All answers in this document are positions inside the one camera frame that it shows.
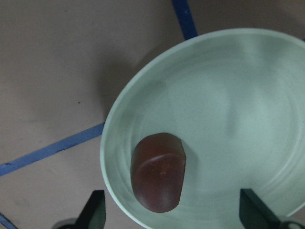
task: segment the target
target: blue tape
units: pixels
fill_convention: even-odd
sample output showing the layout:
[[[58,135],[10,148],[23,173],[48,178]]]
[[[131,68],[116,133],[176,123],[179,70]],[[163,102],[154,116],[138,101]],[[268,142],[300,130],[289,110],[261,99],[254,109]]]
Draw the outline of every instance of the blue tape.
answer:
[[[0,213],[0,223],[7,229],[17,229],[4,215]]]
[[[198,36],[187,0],[172,0],[185,40]]]
[[[102,135],[103,128],[104,123],[98,124],[80,133],[67,137],[59,142],[53,143],[47,147],[36,150],[25,156],[19,157],[11,162],[2,164],[0,165],[0,177],[22,167],[28,166],[29,164],[32,164],[35,161],[45,159],[46,157],[54,155],[59,151],[71,148],[73,146],[79,145],[80,143],[98,137]]]

